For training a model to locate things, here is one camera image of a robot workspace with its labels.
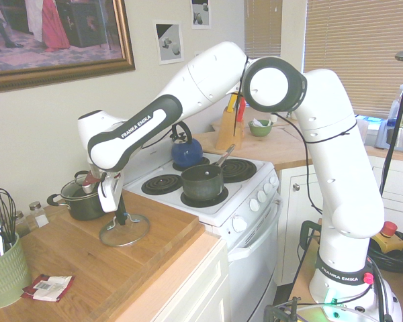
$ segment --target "framed painting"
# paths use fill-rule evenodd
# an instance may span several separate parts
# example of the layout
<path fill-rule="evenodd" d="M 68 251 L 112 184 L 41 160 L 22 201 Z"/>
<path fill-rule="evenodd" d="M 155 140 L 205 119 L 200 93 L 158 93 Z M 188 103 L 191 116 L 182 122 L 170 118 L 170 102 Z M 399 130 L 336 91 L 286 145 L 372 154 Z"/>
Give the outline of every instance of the framed painting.
<path fill-rule="evenodd" d="M 124 0 L 0 0 L 0 91 L 134 69 Z"/>

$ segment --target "green bowl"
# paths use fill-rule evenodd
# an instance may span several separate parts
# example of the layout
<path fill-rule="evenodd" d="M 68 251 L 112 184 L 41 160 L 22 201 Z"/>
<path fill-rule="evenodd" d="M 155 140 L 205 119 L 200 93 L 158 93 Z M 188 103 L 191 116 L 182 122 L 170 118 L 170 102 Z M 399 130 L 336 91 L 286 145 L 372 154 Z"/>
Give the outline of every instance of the green bowl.
<path fill-rule="evenodd" d="M 267 124 L 269 124 L 269 121 L 267 121 L 266 119 L 259 119 L 258 122 L 260 122 L 264 126 L 263 127 L 254 126 L 252 121 L 248 123 L 249 130 L 251 131 L 252 135 L 253 136 L 266 136 L 267 134 L 269 134 L 273 124 L 266 126 Z"/>

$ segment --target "spice jar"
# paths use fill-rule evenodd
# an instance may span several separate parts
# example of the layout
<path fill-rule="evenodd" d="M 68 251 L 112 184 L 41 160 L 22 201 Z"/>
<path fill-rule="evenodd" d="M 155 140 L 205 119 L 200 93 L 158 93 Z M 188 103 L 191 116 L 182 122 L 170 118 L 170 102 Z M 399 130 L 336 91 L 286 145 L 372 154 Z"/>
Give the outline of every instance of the spice jar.
<path fill-rule="evenodd" d="M 19 238 L 27 235 L 30 232 L 30 227 L 28 226 L 26 216 L 24 216 L 20 210 L 16 212 L 15 230 L 18 233 Z"/>
<path fill-rule="evenodd" d="M 33 215 L 36 220 L 36 225 L 41 228 L 49 223 L 48 218 L 46 218 L 45 210 L 42 208 L 39 201 L 34 201 L 28 205 L 30 207 L 30 215 Z"/>

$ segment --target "blue kettle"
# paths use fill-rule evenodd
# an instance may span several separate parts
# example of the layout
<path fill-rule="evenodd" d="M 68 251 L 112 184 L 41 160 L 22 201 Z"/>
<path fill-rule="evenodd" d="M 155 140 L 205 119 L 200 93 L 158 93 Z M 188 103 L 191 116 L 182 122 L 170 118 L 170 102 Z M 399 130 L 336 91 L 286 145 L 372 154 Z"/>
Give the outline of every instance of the blue kettle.
<path fill-rule="evenodd" d="M 184 132 L 177 133 L 177 126 Z M 203 158 L 202 145 L 193 139 L 188 126 L 182 121 L 172 126 L 172 158 L 176 165 L 182 168 L 195 166 Z"/>

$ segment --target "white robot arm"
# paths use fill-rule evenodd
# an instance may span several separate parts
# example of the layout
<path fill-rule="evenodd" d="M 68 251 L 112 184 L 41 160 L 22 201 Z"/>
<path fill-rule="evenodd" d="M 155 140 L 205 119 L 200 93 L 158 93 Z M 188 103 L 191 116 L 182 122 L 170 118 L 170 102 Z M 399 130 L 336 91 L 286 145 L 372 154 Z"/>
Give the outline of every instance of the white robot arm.
<path fill-rule="evenodd" d="M 240 82 L 252 108 L 295 111 L 308 143 L 324 197 L 321 264 L 310 285 L 312 296 L 323 303 L 330 290 L 336 299 L 361 294 L 367 288 L 362 274 L 367 270 L 369 238 L 384 224 L 384 206 L 351 103 L 330 70 L 301 74 L 280 58 L 249 60 L 237 45 L 218 44 L 184 66 L 131 119 L 116 119 L 103 111 L 82 116 L 79 133 L 89 161 L 108 173 L 110 194 L 120 196 L 122 184 L 114 182 L 132 154 L 164 129 L 237 90 Z M 115 201 L 108 209 L 117 206 Z M 374 293 L 365 301 L 367 311 L 376 314 Z"/>

